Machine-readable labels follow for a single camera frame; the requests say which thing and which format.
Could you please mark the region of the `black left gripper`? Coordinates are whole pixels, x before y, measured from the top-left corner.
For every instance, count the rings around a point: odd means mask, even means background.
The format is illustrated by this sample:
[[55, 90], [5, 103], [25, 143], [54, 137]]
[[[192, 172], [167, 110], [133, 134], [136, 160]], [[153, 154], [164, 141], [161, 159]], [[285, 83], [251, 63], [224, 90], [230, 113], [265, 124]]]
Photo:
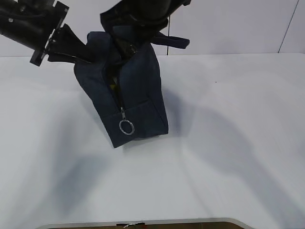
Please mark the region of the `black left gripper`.
[[[40, 66], [43, 58], [48, 55], [49, 62], [76, 63], [92, 62], [91, 50], [74, 34], [70, 26], [62, 23], [69, 7], [58, 0], [32, 0], [31, 6], [41, 13], [34, 21], [40, 23], [41, 32], [35, 41], [34, 53], [30, 63]], [[61, 52], [51, 49], [57, 41], [57, 33], [61, 31]]]

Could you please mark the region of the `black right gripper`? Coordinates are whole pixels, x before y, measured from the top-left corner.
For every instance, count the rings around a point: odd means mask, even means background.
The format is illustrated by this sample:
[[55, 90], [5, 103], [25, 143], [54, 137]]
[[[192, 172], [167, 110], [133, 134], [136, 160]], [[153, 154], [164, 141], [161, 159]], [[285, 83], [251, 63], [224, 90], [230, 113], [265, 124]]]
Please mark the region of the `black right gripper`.
[[122, 59], [130, 59], [136, 47], [115, 35], [116, 26], [134, 26], [144, 31], [160, 31], [168, 25], [168, 19], [179, 7], [187, 6], [190, 0], [121, 0], [100, 14], [102, 27], [111, 33], [113, 42]]

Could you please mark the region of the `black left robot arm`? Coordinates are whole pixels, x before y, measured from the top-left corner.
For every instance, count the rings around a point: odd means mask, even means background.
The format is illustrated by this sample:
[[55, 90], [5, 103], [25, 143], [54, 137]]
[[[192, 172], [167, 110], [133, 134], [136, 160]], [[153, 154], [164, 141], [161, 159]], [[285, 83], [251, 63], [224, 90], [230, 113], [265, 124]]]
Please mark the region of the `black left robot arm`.
[[30, 62], [91, 63], [94, 54], [65, 24], [69, 7], [58, 0], [2, 0], [0, 33], [34, 51]]

